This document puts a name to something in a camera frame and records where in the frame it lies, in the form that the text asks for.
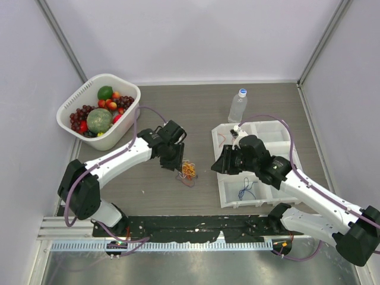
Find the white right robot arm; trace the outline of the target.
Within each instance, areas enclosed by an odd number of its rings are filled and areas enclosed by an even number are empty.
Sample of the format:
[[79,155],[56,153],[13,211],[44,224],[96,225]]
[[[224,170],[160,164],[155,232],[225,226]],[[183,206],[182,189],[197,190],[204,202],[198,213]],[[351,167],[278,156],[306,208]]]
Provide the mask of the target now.
[[225,145],[211,170],[222,175],[251,172],[264,184],[299,199],[316,211],[307,214],[281,203],[268,215],[268,227],[312,236],[335,247],[348,262],[364,266],[379,246],[379,210],[362,208],[336,196],[307,177],[290,160],[273,156],[255,135]]

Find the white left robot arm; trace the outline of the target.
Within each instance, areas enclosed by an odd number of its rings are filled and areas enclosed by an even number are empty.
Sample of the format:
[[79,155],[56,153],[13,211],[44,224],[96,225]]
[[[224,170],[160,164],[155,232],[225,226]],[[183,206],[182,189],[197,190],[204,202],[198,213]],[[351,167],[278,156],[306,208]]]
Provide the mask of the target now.
[[72,211],[79,220],[94,220],[114,237],[125,235],[129,226],[126,214],[102,199],[101,189],[126,170],[155,158],[159,158],[161,168],[180,171],[186,136],[181,126],[168,121],[156,129],[143,129],[131,142],[98,159],[71,161],[58,188],[65,211]]

